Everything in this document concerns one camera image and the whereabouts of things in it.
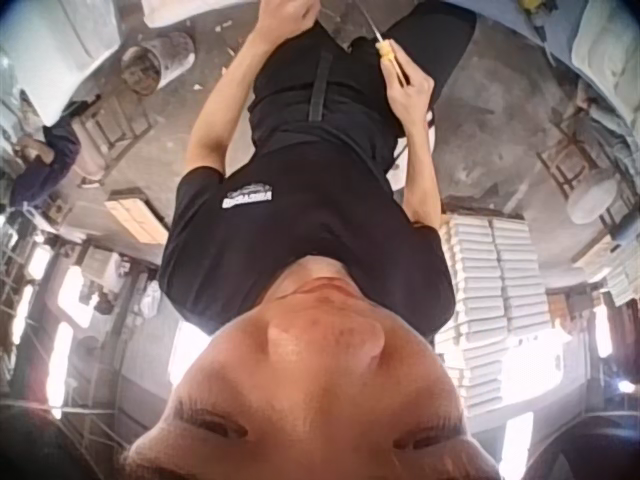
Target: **metal bucket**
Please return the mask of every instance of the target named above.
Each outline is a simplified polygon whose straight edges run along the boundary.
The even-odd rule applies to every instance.
[[[195,58],[189,35],[170,33],[128,49],[122,56],[122,78],[131,90],[148,96],[191,68]]]

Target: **black t-shirt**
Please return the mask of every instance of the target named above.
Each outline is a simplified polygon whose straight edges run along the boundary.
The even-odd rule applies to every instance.
[[[411,225],[364,162],[325,142],[270,152],[227,179],[209,167],[185,175],[160,285],[211,334],[310,255],[341,262],[367,298],[424,336],[453,314],[438,232]]]

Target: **concrete floor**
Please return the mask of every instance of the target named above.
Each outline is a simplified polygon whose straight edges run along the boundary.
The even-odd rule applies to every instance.
[[[368,0],[381,29],[410,11],[413,0]],[[323,2],[321,20],[342,44],[368,33],[354,6],[346,0]],[[164,30],[150,30],[141,12],[123,12],[125,46],[164,31],[185,31],[195,41],[194,66],[161,91],[144,100],[155,128],[108,178],[102,189],[78,190],[73,174],[64,192],[75,203],[67,225],[99,236],[111,248],[155,263],[162,247],[138,244],[103,206],[113,189],[139,187],[170,222],[174,195],[183,171],[183,155],[191,127],[223,67],[255,21],[257,8],[242,5],[209,12]],[[220,33],[215,27],[231,20]],[[104,84],[117,75],[114,56],[94,81]],[[569,259],[599,231],[599,224],[576,226],[564,200],[540,169],[535,153],[554,138],[549,118],[564,112],[570,100],[558,86],[541,49],[501,25],[481,19],[472,44],[436,106],[437,144],[434,154],[440,188],[446,201],[508,209],[530,221],[540,260],[553,273],[554,286],[582,280]],[[252,147],[243,117],[229,155],[230,170],[245,162]]]

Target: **hand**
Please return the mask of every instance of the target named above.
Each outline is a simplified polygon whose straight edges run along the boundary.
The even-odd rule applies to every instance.
[[[406,74],[408,85],[403,87],[390,60],[381,59],[382,73],[387,84],[387,97],[393,113],[402,123],[405,132],[415,128],[425,129],[427,111],[433,93],[433,79],[424,73],[396,42],[391,40],[396,61]]]
[[[253,33],[267,46],[276,48],[285,40],[309,30],[318,13],[320,0],[261,0]]]

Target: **man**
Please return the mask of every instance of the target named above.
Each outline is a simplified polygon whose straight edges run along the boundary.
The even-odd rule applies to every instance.
[[[68,175],[80,154],[80,140],[71,127],[70,115],[52,127],[43,127],[45,143],[29,136],[19,139],[15,153],[26,163],[14,180],[0,185],[0,205],[7,208],[37,206]]]
[[[425,119],[475,17],[429,3],[393,26],[402,87],[373,42],[343,51],[319,9],[262,0],[194,126],[160,283],[217,333],[125,456],[128,478],[499,478],[425,340],[454,309]],[[256,154],[225,178],[254,79]],[[400,207],[384,175],[405,134]]]

